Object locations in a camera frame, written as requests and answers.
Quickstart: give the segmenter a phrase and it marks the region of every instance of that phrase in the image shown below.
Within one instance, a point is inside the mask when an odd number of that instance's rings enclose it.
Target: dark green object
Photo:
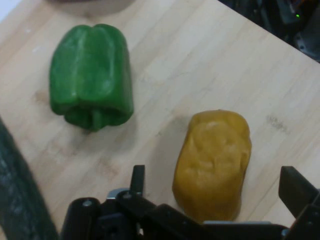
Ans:
[[[0,119],[0,225],[7,240],[57,240],[28,165]]]
[[[131,117],[129,53],[117,28],[79,25],[64,36],[52,58],[50,104],[68,123],[92,131]]]

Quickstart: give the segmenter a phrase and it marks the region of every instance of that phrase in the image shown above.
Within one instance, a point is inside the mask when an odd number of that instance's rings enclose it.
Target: green bell pepper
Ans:
[[[113,26],[72,28],[54,52],[49,78],[51,109],[70,124],[98,131],[134,112],[127,43]]]

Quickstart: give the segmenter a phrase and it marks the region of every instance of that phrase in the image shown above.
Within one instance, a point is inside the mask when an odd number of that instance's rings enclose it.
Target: wood grain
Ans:
[[[71,27],[97,23],[127,39],[135,114],[88,133],[51,112],[48,71]],[[238,112],[250,126],[239,221],[293,222],[278,197],[283,165],[319,185],[320,65],[218,1],[23,0],[0,33],[0,114],[59,230],[72,200],[103,201],[128,186],[135,164],[146,165],[146,197],[176,207],[177,157],[191,116],[204,110]]]

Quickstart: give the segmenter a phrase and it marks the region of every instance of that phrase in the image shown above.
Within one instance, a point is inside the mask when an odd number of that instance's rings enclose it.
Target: cucumber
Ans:
[[[0,225],[7,240],[57,240],[45,201],[0,118]]]

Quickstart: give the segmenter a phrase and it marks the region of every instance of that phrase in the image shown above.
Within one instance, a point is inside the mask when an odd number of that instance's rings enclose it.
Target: wooden table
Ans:
[[[135,114],[88,133],[51,112],[48,71],[71,27],[98,23],[127,39]],[[204,110],[236,111],[251,129],[239,221],[293,222],[278,197],[283,165],[320,186],[320,65],[218,1],[23,0],[0,24],[0,76],[1,117],[59,230],[72,200],[103,201],[135,164],[146,165],[146,197],[176,207],[176,160]]]

